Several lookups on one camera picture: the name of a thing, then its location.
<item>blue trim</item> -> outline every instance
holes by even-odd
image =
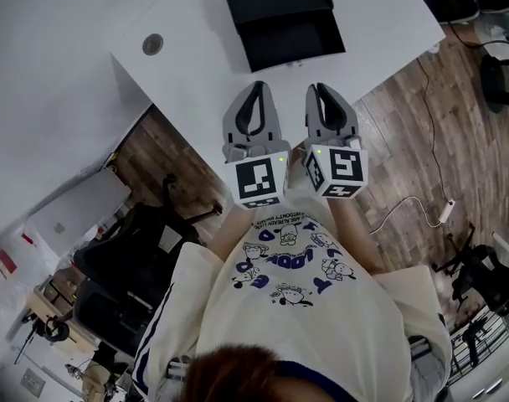
[[[446,329],[448,329],[448,327],[446,326],[446,320],[445,320],[445,317],[439,313],[439,319],[442,321],[442,324],[445,325]]]
[[[323,389],[336,402],[357,402],[346,390],[340,385],[316,372],[307,368],[300,363],[290,362],[288,360],[280,360],[277,362],[277,376],[289,377],[294,379],[304,379]]]
[[[145,381],[143,380],[143,373],[145,372],[147,363],[148,363],[148,352],[143,354],[143,356],[141,357],[141,364],[137,369],[137,375],[134,382],[136,386],[139,388],[139,390],[148,396],[148,387],[145,385]]]
[[[167,293],[165,294],[165,298],[163,299],[162,310],[157,314],[157,316],[154,317],[154,323],[152,324],[151,331],[148,333],[147,338],[145,339],[145,342],[142,345],[140,345],[139,349],[137,350],[136,360],[134,362],[134,366],[137,365],[137,361],[139,360],[139,357],[141,356],[141,353],[143,353],[143,351],[147,347],[147,344],[149,343],[151,338],[154,336],[154,333],[156,332],[157,323],[162,318],[162,313],[163,313],[163,310],[165,309],[165,304],[167,304],[167,300],[169,299],[169,295],[171,295],[171,291],[172,291],[172,287],[173,286],[174,286],[174,283],[172,283],[169,286],[169,290],[167,291]]]

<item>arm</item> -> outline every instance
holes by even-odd
[[[414,401],[431,401],[450,377],[452,344],[430,269],[414,266],[374,279],[402,313],[411,349]]]
[[[384,273],[381,255],[353,201],[328,199],[327,202],[337,226],[337,239],[342,247],[370,275]]]
[[[254,216],[255,210],[244,210],[235,205],[223,221],[218,233],[208,243],[208,248],[225,262],[251,227]]]
[[[223,262],[211,251],[186,243],[182,247],[162,304],[156,309],[137,350],[132,379],[154,399],[171,360],[195,347],[204,310]]]

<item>wooden floor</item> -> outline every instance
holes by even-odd
[[[480,88],[477,51],[442,43],[438,54],[420,58],[430,78],[426,100],[436,128],[435,151],[444,191],[455,200],[446,225],[430,228],[413,200],[402,205],[374,235],[388,270],[442,264],[454,255],[446,235],[462,245],[467,225],[476,225],[476,243],[491,244],[493,231],[509,241],[509,108],[491,113]],[[357,198],[371,228],[378,227],[402,198],[419,197],[429,221],[438,222],[445,205],[432,145],[432,125],[423,93],[427,78],[415,61],[355,103],[363,146],[370,156],[369,185]],[[184,217],[224,201],[219,178],[167,119],[151,108],[127,138],[116,161],[118,174],[133,189],[132,202],[159,204],[161,181],[175,173],[173,202]],[[220,219],[202,227],[209,237]],[[474,295],[459,313],[451,280],[434,276],[449,328],[467,320],[481,304]]]
[[[169,188],[171,200],[185,219],[225,204],[221,179],[155,106],[125,139],[114,164],[132,190],[128,207],[138,202],[161,205],[162,180],[170,173],[177,177]],[[195,225],[203,241],[213,237],[222,220],[223,216],[212,217]]]

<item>hair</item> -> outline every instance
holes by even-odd
[[[281,402],[275,394],[276,356],[257,346],[222,346],[196,357],[175,402]]]

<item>sleeve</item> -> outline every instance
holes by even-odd
[[[374,279],[393,298],[404,319],[414,400],[433,400],[450,377],[452,345],[429,268],[415,266]]]
[[[197,343],[204,310],[223,265],[201,245],[182,247],[171,285],[136,354],[132,380],[145,397],[154,399],[171,359],[188,353]]]

